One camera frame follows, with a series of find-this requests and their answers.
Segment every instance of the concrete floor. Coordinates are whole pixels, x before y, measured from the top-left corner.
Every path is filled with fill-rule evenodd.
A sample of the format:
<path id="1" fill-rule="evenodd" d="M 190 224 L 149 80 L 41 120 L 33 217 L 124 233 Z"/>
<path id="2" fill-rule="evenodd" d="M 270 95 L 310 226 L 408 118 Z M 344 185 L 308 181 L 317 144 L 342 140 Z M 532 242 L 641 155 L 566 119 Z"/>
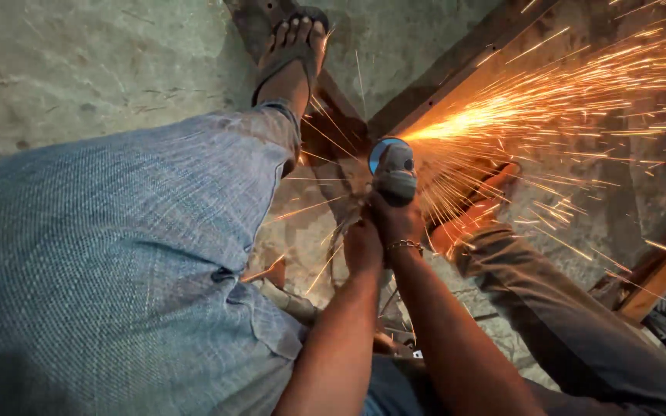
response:
<path id="1" fill-rule="evenodd" d="M 307 3 L 322 7 L 334 22 L 336 31 L 329 43 L 326 67 L 359 113 L 368 118 L 464 36 L 498 0 Z M 542 24 L 551 27 L 571 20 L 573 27 L 587 33 L 577 34 L 577 39 L 584 39 L 581 41 L 570 42 L 567 38 L 564 49 L 542 57 L 541 64 L 599 42 L 597 33 L 603 30 L 591 29 L 595 27 L 593 15 L 592 9 L 576 2 L 562 2 L 552 16 L 542 19 Z M 522 50 L 540 42 L 546 33 L 550 31 L 529 30 L 510 47 Z M 494 68 L 489 65 L 482 69 L 490 70 Z M 0 0 L 0 158 L 30 147 L 154 127 L 203 112 L 247 109 L 255 74 L 252 60 L 220 0 Z M 653 149 L 637 147 L 632 151 Z M 361 169 L 356 161 L 340 163 L 350 172 Z M 603 169 L 589 165 L 579 174 L 599 175 Z M 615 198 L 634 201 L 634 206 L 623 210 L 623 214 L 634 214 L 631 225 L 615 225 L 614 215 L 620 211 L 611 215 L 601 206 L 596 217 L 578 220 L 573 224 L 574 231 L 562 237 L 570 243 L 573 239 L 597 241 L 598 247 L 607 248 L 613 257 L 630 266 L 646 248 L 638 244 L 638 239 L 628 243 L 628 235 L 659 237 L 666 232 L 666 217 L 655 214 L 658 206 L 666 205 L 661 202 L 664 193 L 655 191 L 661 185 L 649 182 L 631 168 L 621 174 L 633 183 L 633 191 Z M 314 177 L 307 166 L 298 167 L 292 175 Z M 267 221 L 324 202 L 320 189 L 312 180 L 283 181 Z M 525 201 L 533 197 L 530 191 L 523 195 Z M 520 208 L 521 203 L 514 205 Z M 309 291 L 311 301 L 323 307 L 333 293 L 323 266 L 327 260 L 326 239 L 335 224 L 326 204 L 265 224 L 249 262 L 250 271 L 263 270 L 286 253 L 286 289 L 301 295 Z M 586 289 L 602 275 L 602 268 L 578 259 L 548 239 L 535 244 Z M 343 256 L 339 253 L 332 263 L 336 279 L 345 278 Z M 494 311 L 445 261 L 434 258 L 431 263 L 473 315 Z M 316 279 L 315 287 L 309 290 Z M 407 318 L 402 304 L 395 303 L 394 308 Z M 522 374 L 551 385 L 504 320 L 495 318 L 481 325 Z"/>

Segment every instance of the foot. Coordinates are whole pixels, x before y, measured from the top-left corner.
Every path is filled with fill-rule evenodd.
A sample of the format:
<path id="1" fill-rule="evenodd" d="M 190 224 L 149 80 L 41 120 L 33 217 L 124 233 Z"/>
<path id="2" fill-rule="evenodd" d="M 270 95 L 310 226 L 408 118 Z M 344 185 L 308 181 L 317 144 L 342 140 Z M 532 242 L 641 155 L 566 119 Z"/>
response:
<path id="1" fill-rule="evenodd" d="M 491 176 L 477 190 L 486 199 L 475 203 L 463 215 L 441 224 L 431 233 L 431 245 L 434 251 L 446 254 L 463 238 L 474 234 L 480 228 L 495 223 L 495 215 L 503 202 L 510 203 L 505 197 L 508 188 L 520 175 L 520 166 L 509 164 L 495 176 Z"/>
<path id="2" fill-rule="evenodd" d="M 264 68 L 266 62 L 269 62 L 274 53 L 281 51 L 285 47 L 299 42 L 307 42 L 315 54 L 318 64 L 318 71 L 323 66 L 323 57 L 325 56 L 327 34 L 323 24 L 313 22 L 309 17 L 301 19 L 295 18 L 291 22 L 284 22 L 277 29 L 277 33 L 269 37 L 266 43 L 266 53 L 259 61 L 259 67 Z M 288 99 L 291 101 L 291 110 L 297 116 L 302 118 L 310 100 L 310 89 L 307 84 L 307 76 L 299 59 L 289 62 L 282 70 L 274 74 L 261 87 L 258 93 L 258 102 L 268 99 Z"/>

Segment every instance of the blue jeans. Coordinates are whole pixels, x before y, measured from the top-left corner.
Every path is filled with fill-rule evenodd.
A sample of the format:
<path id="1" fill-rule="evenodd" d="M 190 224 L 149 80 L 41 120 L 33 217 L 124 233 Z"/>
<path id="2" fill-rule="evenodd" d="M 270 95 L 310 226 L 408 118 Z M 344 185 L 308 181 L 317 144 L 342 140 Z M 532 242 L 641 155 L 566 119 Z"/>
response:
<path id="1" fill-rule="evenodd" d="M 267 101 L 0 160 L 0 414 L 272 411 L 306 328 L 238 276 L 299 146 L 286 103 Z M 572 332 L 589 298 L 578 289 L 563 295 L 571 282 L 530 247 L 508 244 L 519 243 L 509 232 L 478 236 L 463 271 L 479 276 L 524 337 L 532 326 L 558 334 L 547 346 L 589 345 L 572 351 L 588 367 L 578 366 L 579 380 L 603 387 L 597 399 L 614 404 L 533 385 L 542 403 L 554 412 L 566 402 L 666 409 L 666 362 L 622 326 L 599 322 L 612 315 L 592 305 L 579 314 L 587 332 Z M 558 289 L 547 284 L 557 280 Z M 618 359 L 600 347 L 629 350 L 641 360 L 632 375 L 655 382 L 607 376 L 631 358 L 586 363 L 591 353 Z M 365 413 L 438 409 L 420 364 L 375 357 Z"/>

